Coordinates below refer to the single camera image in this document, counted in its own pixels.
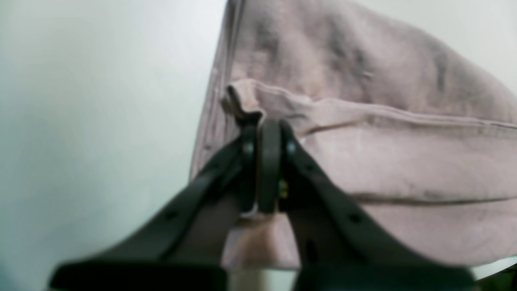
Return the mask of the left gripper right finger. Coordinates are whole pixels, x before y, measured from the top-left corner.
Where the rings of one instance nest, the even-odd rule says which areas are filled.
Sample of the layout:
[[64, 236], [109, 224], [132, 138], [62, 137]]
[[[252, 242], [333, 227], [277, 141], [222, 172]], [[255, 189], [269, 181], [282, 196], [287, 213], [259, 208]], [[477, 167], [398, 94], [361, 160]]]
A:
[[288, 215], [301, 268], [295, 291], [475, 291], [470, 272], [406, 247], [329, 179], [280, 122], [279, 208]]

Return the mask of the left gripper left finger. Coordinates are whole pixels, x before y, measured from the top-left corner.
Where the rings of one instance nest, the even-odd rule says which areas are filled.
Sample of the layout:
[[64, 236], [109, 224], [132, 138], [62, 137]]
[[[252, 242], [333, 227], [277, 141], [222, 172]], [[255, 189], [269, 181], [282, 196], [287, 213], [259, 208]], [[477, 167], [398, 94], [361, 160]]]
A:
[[274, 213], [281, 182], [281, 123], [244, 125], [192, 182], [115, 246], [60, 265], [59, 291], [225, 291], [227, 236], [249, 215]]

